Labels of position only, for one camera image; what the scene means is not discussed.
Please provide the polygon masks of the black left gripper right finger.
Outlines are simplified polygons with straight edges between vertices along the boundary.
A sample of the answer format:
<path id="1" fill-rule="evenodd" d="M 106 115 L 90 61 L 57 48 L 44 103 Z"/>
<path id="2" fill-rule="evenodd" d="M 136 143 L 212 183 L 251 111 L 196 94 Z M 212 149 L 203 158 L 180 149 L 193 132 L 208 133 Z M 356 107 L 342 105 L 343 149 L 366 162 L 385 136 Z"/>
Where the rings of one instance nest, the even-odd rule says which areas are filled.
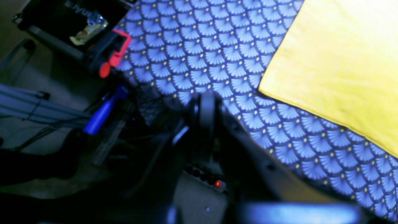
<path id="1" fill-rule="evenodd" d="M 220 141 L 230 196 L 225 224 L 360 224 L 361 210 L 301 181 L 261 149 L 211 92 L 205 123 Z"/>

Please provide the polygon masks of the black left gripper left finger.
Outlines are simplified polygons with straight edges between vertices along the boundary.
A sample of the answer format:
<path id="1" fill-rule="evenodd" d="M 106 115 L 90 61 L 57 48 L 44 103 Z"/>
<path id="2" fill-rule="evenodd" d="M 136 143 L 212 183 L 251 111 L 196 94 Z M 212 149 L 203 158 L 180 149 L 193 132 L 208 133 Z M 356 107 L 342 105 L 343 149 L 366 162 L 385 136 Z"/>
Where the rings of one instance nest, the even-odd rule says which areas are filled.
<path id="1" fill-rule="evenodd" d="M 173 129 L 156 135 L 153 153 L 144 173 L 125 192 L 124 223 L 180 224 L 178 206 L 173 203 L 175 188 L 189 160 L 205 159 L 205 94 L 192 98 Z"/>

